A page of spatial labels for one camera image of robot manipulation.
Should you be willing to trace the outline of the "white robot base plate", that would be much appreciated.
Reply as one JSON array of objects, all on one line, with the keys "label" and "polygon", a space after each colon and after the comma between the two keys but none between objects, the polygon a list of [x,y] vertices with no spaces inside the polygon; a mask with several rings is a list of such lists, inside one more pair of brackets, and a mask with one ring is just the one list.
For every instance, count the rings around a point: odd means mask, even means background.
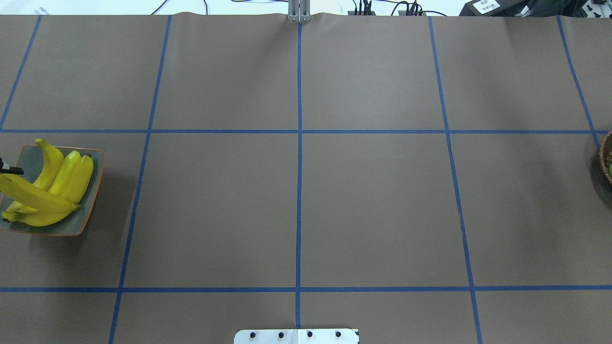
[{"label": "white robot base plate", "polygon": [[238,331],[234,344],[359,344],[358,329],[245,329]]}]

